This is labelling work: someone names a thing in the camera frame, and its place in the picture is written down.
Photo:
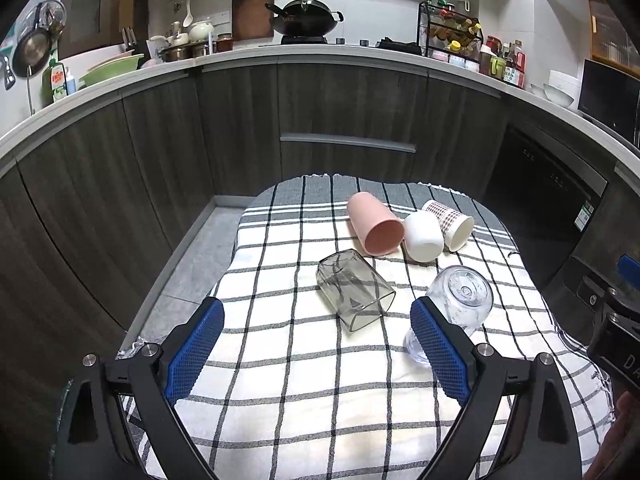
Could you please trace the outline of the smoky grey square cup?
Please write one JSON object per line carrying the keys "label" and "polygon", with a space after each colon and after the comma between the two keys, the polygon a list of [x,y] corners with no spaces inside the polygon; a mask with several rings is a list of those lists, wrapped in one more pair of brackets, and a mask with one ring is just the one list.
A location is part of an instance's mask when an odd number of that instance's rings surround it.
{"label": "smoky grey square cup", "polygon": [[349,333],[358,332],[390,310],[396,292],[355,249],[318,263],[319,292]]}

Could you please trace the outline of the patterned paper cup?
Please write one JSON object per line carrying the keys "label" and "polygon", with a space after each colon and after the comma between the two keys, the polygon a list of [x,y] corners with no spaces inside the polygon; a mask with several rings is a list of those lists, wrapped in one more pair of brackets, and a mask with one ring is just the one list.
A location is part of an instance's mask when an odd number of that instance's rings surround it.
{"label": "patterned paper cup", "polygon": [[457,252],[466,244],[475,226],[472,217],[436,200],[426,202],[422,210],[435,215],[442,231],[444,244],[450,252]]}

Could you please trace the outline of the white plastic cup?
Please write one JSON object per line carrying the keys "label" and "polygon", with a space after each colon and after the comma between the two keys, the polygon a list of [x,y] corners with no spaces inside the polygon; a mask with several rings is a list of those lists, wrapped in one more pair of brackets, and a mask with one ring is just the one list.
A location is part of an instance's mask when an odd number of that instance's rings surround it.
{"label": "white plastic cup", "polygon": [[409,214],[404,220],[404,245],[408,256],[420,263],[436,260],[444,250],[444,237],[437,217],[426,210]]}

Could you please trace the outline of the pink plastic cup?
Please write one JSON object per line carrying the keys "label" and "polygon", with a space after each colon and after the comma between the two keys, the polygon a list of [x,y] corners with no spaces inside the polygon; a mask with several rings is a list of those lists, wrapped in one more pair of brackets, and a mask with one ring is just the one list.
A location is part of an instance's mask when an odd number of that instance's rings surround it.
{"label": "pink plastic cup", "polygon": [[368,255],[387,255],[405,237],[402,221],[369,192],[354,194],[347,202],[347,213],[352,229]]}

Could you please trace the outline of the checkered white black cloth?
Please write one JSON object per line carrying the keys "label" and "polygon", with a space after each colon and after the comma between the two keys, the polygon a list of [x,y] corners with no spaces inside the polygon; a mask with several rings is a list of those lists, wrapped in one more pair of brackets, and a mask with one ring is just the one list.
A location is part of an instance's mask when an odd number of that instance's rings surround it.
{"label": "checkered white black cloth", "polygon": [[[372,266],[395,291],[387,314],[349,333],[318,291],[321,259],[358,244],[348,200],[366,191],[399,217],[429,200],[471,216],[458,252],[421,266],[402,252]],[[422,183],[306,176],[261,192],[242,214],[234,254],[212,293],[224,330],[175,409],[221,479],[413,479],[459,413],[404,340],[413,300],[462,264],[488,281],[494,304],[474,342],[507,358],[551,354],[589,466],[613,421],[611,387],[566,336],[494,207]]]}

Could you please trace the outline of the black dishwasher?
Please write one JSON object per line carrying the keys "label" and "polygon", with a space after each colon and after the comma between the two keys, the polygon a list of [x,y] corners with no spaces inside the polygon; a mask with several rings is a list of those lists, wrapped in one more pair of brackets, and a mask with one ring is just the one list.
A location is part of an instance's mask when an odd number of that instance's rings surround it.
{"label": "black dishwasher", "polygon": [[483,204],[511,233],[538,288],[570,258],[600,201],[601,194],[544,144],[506,129]]}

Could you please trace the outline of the white bowl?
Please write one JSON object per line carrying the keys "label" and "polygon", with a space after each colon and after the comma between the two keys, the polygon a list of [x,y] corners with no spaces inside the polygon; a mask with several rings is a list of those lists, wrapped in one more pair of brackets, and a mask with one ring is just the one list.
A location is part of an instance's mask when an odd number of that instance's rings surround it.
{"label": "white bowl", "polygon": [[544,89],[544,96],[546,99],[556,105],[564,108],[570,108],[574,103],[574,98],[570,94],[552,86],[552,84],[544,84],[542,88]]}

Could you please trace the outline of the red label sauce bottle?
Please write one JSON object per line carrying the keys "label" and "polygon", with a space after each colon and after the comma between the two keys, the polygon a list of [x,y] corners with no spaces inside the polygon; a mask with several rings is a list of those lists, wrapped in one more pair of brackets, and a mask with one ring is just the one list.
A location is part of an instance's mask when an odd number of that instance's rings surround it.
{"label": "red label sauce bottle", "polygon": [[520,89],[525,88],[526,54],[521,40],[510,42],[509,49],[503,55],[506,67],[503,72],[503,81]]}

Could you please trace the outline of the wooden glass door cabinet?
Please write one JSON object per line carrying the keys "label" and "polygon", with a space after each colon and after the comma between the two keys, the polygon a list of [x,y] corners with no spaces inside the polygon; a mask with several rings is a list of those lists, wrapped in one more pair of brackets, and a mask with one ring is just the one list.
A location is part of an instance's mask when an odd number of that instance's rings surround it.
{"label": "wooden glass door cabinet", "polygon": [[639,53],[604,0],[588,0],[593,61],[639,77]]}

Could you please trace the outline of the green dish soap bottle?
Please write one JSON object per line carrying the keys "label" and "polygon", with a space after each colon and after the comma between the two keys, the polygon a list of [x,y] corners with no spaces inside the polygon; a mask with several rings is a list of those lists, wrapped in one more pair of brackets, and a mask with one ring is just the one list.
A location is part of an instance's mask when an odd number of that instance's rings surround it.
{"label": "green dish soap bottle", "polygon": [[67,96],[67,81],[65,66],[52,58],[50,61],[50,93],[52,102],[58,102]]}

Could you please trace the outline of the green plastic basin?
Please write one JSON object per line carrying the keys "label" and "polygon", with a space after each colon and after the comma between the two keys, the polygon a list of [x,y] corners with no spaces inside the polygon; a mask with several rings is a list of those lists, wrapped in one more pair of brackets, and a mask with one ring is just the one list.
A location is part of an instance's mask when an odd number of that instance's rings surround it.
{"label": "green plastic basin", "polygon": [[79,79],[79,85],[81,88],[86,88],[104,80],[134,72],[138,69],[139,62],[142,58],[143,55],[141,53],[133,54],[131,52],[110,58],[90,68],[90,70]]}

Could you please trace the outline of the hanging steel pan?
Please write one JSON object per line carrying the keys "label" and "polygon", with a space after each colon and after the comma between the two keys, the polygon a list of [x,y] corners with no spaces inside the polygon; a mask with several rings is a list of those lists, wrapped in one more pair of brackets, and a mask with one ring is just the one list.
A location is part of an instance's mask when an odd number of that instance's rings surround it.
{"label": "hanging steel pan", "polygon": [[66,18],[66,7],[58,0],[43,0],[26,14],[12,56],[12,70],[17,78],[35,75],[47,65]]}

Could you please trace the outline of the black spice rack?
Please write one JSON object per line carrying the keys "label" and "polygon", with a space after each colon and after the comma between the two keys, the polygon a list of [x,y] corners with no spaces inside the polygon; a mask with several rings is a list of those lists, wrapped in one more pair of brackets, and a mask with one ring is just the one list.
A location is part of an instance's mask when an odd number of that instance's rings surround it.
{"label": "black spice rack", "polygon": [[483,27],[478,18],[454,10],[452,3],[423,0],[419,4],[416,42],[424,56],[439,52],[478,62],[484,44]]}

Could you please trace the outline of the wooden cutting board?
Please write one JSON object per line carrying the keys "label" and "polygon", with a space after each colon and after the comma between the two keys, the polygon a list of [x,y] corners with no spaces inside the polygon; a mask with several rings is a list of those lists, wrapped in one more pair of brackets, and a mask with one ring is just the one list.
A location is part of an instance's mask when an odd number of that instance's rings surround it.
{"label": "wooden cutting board", "polygon": [[266,3],[274,0],[232,0],[232,37],[235,41],[271,39],[273,13]]}

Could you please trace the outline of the black wok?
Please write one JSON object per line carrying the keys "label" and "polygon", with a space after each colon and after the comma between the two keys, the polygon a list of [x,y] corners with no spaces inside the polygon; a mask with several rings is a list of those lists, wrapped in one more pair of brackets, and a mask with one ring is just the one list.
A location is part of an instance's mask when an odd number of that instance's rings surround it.
{"label": "black wok", "polygon": [[288,37],[324,37],[344,21],[340,11],[332,11],[319,0],[292,0],[283,8],[267,2],[272,28]]}

